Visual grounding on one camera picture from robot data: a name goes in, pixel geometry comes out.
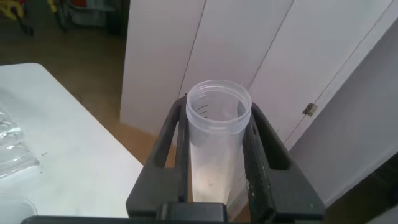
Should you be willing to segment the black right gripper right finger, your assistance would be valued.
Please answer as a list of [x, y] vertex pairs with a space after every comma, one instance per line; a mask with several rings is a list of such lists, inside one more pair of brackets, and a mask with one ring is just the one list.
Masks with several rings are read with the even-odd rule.
[[326, 207], [253, 103], [243, 137], [248, 206], [253, 223], [321, 223]]

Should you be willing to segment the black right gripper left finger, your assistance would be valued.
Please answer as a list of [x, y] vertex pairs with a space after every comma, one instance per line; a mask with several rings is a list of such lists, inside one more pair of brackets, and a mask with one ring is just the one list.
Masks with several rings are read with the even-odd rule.
[[[129, 218], [155, 218], [158, 208], [169, 202], [188, 201], [189, 130], [187, 98], [172, 105], [159, 138], [126, 200]], [[165, 166], [174, 131], [177, 130], [175, 164]]]

